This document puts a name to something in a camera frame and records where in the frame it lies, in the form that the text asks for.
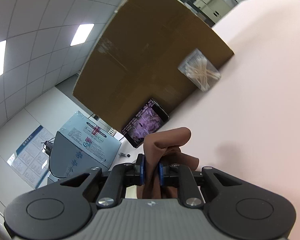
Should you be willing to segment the blue wall notice board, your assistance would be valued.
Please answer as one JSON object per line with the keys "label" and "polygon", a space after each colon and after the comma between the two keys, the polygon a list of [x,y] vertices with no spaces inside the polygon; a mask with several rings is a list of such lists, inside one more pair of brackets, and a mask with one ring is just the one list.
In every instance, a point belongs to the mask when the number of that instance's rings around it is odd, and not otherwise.
{"label": "blue wall notice board", "polygon": [[7,163],[28,183],[37,189],[49,172],[49,156],[44,143],[53,139],[53,135],[39,125],[10,156]]}

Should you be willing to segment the clear jar of cotton swabs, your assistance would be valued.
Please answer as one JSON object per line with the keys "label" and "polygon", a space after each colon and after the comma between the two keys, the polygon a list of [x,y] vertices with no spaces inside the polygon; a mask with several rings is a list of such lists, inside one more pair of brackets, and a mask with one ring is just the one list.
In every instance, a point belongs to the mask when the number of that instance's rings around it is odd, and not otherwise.
{"label": "clear jar of cotton swabs", "polygon": [[185,57],[178,70],[202,92],[210,90],[221,78],[220,72],[197,48]]}

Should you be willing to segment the black power adapter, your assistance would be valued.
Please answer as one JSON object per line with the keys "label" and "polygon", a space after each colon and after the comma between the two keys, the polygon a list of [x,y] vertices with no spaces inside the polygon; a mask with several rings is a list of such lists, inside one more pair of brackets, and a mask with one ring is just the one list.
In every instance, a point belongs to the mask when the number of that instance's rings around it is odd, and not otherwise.
{"label": "black power adapter", "polygon": [[53,148],[53,143],[54,143],[54,140],[47,140],[45,142],[42,142],[43,152],[45,154],[47,154],[48,156],[51,155],[52,148]]}

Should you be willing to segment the black smartphone showing video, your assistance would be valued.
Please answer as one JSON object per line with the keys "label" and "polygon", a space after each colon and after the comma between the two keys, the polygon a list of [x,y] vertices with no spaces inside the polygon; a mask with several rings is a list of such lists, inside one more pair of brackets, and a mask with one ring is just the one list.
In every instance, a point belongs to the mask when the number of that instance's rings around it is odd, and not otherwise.
{"label": "black smartphone showing video", "polygon": [[121,129],[121,134],[134,148],[138,148],[147,135],[158,131],[168,120],[164,109],[150,98]]}

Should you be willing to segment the large brown cardboard box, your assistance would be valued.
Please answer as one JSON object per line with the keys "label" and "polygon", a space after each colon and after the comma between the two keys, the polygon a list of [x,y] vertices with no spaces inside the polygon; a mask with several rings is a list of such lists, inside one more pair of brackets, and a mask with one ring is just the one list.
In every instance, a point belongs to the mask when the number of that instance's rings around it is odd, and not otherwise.
{"label": "large brown cardboard box", "polygon": [[123,0],[89,54],[73,95],[118,131],[149,99],[170,113],[196,89],[178,69],[195,49],[216,68],[233,56],[178,0]]}

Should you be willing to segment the black pen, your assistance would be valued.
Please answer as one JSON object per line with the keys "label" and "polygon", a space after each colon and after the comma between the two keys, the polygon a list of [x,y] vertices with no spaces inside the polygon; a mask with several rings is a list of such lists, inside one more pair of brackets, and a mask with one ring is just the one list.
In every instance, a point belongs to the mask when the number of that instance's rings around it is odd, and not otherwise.
{"label": "black pen", "polygon": [[119,153],[119,156],[129,158],[130,154]]}

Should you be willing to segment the light blue tissue carton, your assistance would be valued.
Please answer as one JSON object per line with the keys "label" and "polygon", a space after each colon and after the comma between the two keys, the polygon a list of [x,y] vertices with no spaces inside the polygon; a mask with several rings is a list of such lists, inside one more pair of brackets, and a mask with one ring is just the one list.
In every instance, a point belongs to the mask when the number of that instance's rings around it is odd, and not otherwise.
{"label": "light blue tissue carton", "polygon": [[49,159],[51,174],[59,179],[92,167],[107,172],[121,142],[77,111],[56,133]]}

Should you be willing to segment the brown cleaning cloth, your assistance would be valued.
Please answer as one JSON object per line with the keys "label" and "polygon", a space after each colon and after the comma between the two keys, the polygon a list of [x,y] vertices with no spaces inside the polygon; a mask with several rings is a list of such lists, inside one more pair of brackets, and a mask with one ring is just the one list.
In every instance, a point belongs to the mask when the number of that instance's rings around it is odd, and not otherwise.
{"label": "brown cleaning cloth", "polygon": [[196,170],[199,159],[181,152],[181,146],[191,138],[191,131],[187,127],[156,132],[145,137],[143,151],[145,154],[146,175],[145,183],[137,187],[138,199],[177,198],[178,190],[173,186],[161,186],[158,166],[160,162],[167,164],[181,164]]}

